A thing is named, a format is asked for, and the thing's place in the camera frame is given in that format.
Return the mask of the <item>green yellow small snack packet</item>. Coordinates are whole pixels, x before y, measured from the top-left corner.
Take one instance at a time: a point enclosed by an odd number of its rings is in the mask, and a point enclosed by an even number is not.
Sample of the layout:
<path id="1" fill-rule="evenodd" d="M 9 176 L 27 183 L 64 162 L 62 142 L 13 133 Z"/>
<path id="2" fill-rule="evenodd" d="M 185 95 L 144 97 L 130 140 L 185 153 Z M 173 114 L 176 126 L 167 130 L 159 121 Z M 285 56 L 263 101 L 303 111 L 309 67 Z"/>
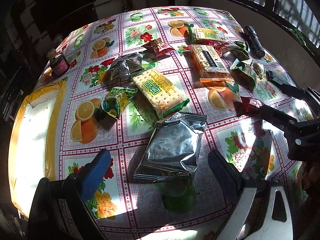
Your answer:
<path id="1" fill-rule="evenodd" d="M 109 116 L 119 119 L 137 91 L 136 88 L 113 87 L 101 101 L 102 110 Z"/>

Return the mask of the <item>dark red small snack packet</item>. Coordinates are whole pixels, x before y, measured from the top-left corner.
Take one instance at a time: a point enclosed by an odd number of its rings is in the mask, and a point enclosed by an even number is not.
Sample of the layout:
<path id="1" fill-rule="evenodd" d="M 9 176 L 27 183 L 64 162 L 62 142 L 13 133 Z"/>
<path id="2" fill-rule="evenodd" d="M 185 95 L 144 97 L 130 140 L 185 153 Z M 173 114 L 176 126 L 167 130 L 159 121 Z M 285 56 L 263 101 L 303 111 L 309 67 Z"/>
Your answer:
<path id="1" fill-rule="evenodd" d="M 156 58 L 163 56 L 166 53 L 175 51 L 175 49 L 171 45 L 164 43 L 161 38 L 151 40 L 148 43 L 142 45 L 142 47 L 152 53 Z"/>

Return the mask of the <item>dark silver snack bag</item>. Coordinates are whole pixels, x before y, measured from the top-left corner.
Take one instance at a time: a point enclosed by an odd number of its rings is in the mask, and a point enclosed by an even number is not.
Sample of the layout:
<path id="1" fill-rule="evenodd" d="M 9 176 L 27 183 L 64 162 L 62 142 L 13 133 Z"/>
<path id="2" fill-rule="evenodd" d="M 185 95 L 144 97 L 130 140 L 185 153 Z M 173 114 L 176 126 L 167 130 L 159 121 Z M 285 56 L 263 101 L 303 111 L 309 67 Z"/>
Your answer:
<path id="1" fill-rule="evenodd" d="M 128 79 L 134 74 L 144 71 L 142 59 L 144 53 L 136 52 L 118 57 L 111 64 L 107 78 L 112 81 L 115 79 Z"/>

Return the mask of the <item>dark jar with pink label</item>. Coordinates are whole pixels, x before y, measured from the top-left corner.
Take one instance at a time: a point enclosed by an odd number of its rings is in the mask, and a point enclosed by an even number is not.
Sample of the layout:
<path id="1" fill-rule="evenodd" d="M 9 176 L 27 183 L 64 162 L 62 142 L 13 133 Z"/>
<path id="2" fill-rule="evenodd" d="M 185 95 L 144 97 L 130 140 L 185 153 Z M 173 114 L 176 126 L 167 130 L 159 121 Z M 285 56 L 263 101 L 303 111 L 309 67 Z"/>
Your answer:
<path id="1" fill-rule="evenodd" d="M 47 59 L 50 62 L 50 68 L 57 77 L 64 75 L 70 68 L 70 64 L 65 56 L 62 53 L 58 53 L 55 49 L 48 51 Z"/>

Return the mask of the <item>orange cracker pack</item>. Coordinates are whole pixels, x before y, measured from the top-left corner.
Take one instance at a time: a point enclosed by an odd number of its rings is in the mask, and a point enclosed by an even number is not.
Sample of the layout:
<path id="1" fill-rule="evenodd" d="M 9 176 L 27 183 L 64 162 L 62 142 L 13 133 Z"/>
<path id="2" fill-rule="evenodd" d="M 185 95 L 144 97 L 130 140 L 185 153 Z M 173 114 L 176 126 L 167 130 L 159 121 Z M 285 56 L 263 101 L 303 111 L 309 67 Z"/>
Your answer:
<path id="1" fill-rule="evenodd" d="M 214 47 L 191 44 L 189 49 L 202 83 L 234 81 Z"/>

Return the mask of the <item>dark green small packet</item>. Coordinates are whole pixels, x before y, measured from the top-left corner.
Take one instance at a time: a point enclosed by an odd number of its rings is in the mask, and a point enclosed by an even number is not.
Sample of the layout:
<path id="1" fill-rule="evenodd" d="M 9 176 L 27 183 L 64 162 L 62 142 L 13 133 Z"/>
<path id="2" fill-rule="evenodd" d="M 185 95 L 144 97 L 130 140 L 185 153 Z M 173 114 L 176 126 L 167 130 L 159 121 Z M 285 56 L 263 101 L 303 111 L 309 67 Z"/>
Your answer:
<path id="1" fill-rule="evenodd" d="M 239 61 L 246 61 L 249 60 L 249 53 L 248 53 L 248 43 L 241 42 L 241 41 L 234 41 L 234 48 L 232 49 L 233 54 Z"/>

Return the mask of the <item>black flashlight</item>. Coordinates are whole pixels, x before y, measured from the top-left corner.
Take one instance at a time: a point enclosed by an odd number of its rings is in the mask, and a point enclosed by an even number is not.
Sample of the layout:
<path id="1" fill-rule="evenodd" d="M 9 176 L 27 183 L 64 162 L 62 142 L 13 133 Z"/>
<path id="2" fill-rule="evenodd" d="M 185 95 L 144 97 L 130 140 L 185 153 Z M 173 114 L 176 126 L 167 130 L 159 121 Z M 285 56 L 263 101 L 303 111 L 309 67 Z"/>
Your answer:
<path id="1" fill-rule="evenodd" d="M 244 27 L 244 33 L 247 38 L 248 44 L 251 48 L 251 51 L 253 51 L 253 53 L 258 58 L 262 59 L 265 56 L 265 51 L 259 41 L 257 33 L 255 32 L 255 29 L 250 25 L 246 25 Z"/>

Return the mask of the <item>red candy packet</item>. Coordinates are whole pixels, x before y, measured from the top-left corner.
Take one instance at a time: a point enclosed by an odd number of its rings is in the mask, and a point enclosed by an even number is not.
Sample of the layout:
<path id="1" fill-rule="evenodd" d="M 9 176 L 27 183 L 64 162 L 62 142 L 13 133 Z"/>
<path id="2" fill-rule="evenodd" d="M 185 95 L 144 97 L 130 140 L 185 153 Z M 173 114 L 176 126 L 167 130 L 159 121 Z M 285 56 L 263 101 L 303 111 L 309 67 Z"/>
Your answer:
<path id="1" fill-rule="evenodd" d="M 264 105 L 264 103 L 256 98 L 241 96 L 243 109 L 246 113 L 255 113 Z"/>

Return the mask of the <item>red snack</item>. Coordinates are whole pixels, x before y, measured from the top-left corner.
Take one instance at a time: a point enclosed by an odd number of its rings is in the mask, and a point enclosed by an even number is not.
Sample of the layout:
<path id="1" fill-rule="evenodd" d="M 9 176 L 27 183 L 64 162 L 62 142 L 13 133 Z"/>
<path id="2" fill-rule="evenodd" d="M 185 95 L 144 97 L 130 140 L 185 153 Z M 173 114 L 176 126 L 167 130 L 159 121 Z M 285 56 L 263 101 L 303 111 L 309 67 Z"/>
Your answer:
<path id="1" fill-rule="evenodd" d="M 234 42 L 215 42 L 213 45 L 216 53 L 219 55 L 219 57 L 222 57 L 225 53 L 233 51 L 238 46 Z"/>

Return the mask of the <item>Weidan cracker pack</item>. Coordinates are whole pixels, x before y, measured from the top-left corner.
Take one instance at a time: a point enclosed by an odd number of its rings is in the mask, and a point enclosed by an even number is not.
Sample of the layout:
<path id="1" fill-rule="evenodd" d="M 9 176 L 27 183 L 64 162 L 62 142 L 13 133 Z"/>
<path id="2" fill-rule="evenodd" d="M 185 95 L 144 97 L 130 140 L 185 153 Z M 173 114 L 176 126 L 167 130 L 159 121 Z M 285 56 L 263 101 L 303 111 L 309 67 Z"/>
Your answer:
<path id="1" fill-rule="evenodd" d="M 144 70 L 131 79 L 149 101 L 160 120 L 180 111 L 190 101 L 184 91 L 156 68 Z"/>
<path id="2" fill-rule="evenodd" d="M 218 41 L 225 42 L 225 34 L 219 29 L 208 29 L 199 27 L 189 27 L 189 36 L 191 42 Z"/>

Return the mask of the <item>yellow-rimmed shallow tray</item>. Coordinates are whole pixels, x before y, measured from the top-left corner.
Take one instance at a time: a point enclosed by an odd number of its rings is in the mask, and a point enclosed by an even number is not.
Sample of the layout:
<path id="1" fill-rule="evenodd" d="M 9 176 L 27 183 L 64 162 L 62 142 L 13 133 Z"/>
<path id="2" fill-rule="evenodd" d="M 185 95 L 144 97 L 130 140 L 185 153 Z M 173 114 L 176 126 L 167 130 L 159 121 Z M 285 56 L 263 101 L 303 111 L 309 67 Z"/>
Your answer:
<path id="1" fill-rule="evenodd" d="M 67 82 L 57 81 L 26 96 L 16 114 L 8 156 L 11 201 L 29 217 L 37 185 L 55 180 L 55 135 Z"/>

